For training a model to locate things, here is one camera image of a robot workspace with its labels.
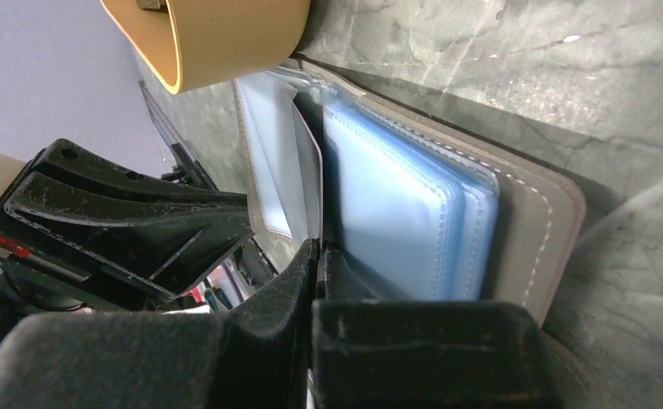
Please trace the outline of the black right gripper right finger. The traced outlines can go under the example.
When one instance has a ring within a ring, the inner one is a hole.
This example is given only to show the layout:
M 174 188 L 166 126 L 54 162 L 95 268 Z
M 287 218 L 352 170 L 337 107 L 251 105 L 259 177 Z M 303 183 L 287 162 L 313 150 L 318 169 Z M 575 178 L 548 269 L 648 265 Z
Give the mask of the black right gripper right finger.
M 312 304 L 320 408 L 561 408 L 543 333 L 508 302 L 363 298 L 343 254 L 324 249 Z

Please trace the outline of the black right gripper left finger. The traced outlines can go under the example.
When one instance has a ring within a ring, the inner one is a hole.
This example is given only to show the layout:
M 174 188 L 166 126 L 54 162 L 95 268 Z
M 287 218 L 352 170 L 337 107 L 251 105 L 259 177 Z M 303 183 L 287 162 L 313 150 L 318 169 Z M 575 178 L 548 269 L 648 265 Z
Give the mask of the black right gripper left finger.
M 304 408 L 318 245 L 219 314 L 36 314 L 0 345 L 0 408 Z

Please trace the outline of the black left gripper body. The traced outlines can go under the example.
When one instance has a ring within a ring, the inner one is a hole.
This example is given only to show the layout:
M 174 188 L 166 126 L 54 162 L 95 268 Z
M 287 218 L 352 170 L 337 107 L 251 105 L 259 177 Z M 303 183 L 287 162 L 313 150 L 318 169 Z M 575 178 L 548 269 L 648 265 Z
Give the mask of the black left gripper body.
M 0 343 L 25 317 L 118 309 L 118 279 L 77 251 L 0 256 Z

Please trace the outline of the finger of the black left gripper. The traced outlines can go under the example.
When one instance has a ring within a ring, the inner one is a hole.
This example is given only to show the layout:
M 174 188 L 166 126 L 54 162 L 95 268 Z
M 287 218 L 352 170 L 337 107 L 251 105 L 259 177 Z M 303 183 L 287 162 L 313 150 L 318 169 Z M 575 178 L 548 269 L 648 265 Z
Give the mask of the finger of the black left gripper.
M 59 139 L 0 198 L 0 256 L 77 251 L 118 279 L 118 309 L 190 292 L 252 235 L 246 196 L 128 170 Z

